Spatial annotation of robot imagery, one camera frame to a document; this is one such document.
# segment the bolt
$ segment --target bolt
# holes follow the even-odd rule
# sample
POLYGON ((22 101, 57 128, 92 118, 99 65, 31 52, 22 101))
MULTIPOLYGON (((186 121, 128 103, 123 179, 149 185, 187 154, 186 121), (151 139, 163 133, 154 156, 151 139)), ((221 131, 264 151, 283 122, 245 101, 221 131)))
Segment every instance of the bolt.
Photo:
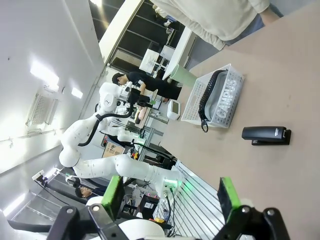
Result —
POLYGON ((245 207, 243 207, 243 208, 241 209, 241 211, 246 214, 246 213, 248 213, 248 212, 250 211, 250 208, 247 207, 247 206, 245 206, 245 207))
POLYGON ((99 206, 94 206, 94 207, 92 208, 92 210, 95 211, 95 212, 99 211, 99 209, 100 209, 99 206))
POLYGON ((273 214, 275 214, 275 211, 273 209, 270 209, 266 212, 269 216, 272 216, 273 214))

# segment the green cup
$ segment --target green cup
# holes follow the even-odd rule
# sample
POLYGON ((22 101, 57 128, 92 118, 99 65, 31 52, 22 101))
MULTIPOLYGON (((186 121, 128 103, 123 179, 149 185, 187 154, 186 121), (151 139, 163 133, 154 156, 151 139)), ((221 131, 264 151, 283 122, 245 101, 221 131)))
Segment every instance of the green cup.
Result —
POLYGON ((170 78, 191 88, 195 85, 197 80, 195 75, 180 65, 175 66, 170 78))

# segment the stapler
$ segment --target stapler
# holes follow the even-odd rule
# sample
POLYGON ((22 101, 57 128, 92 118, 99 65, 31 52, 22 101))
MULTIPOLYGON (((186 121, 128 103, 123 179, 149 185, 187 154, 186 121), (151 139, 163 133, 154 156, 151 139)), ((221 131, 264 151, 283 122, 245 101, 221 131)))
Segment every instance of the stapler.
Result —
POLYGON ((289 145, 291 130, 284 126, 247 126, 242 130, 244 140, 253 146, 289 145))

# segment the white plastic basket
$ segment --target white plastic basket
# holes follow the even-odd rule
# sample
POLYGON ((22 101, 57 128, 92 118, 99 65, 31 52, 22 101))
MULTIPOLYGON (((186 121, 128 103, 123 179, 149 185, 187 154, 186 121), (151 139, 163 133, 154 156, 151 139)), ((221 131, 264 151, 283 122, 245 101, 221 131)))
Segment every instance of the white plastic basket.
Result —
MULTIPOLYGON (((212 120, 207 121, 207 124, 211 127, 228 128, 235 114, 236 106, 245 78, 242 74, 235 70, 231 64, 228 64, 217 70, 227 70, 228 73, 226 75, 222 91, 219 93, 220 97, 212 120)), ((196 80, 186 103, 181 121, 186 121, 195 125, 201 125, 201 120, 198 114, 199 103, 214 72, 215 71, 210 72, 196 80)))

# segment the brown tabletop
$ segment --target brown tabletop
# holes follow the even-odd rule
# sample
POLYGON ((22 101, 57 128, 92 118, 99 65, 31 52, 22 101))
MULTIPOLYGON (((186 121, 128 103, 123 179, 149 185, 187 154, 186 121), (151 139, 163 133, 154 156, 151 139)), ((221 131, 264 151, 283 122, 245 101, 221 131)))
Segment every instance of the brown tabletop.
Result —
MULTIPOLYGON (((200 77, 229 63, 245 76, 229 129, 170 120, 161 145, 218 188, 230 176, 240 198, 276 207, 291 239, 320 239, 320 2, 200 63, 200 77), (284 126, 290 145, 252 146, 244 127, 284 126)), ((178 98, 183 113, 191 88, 178 98)))

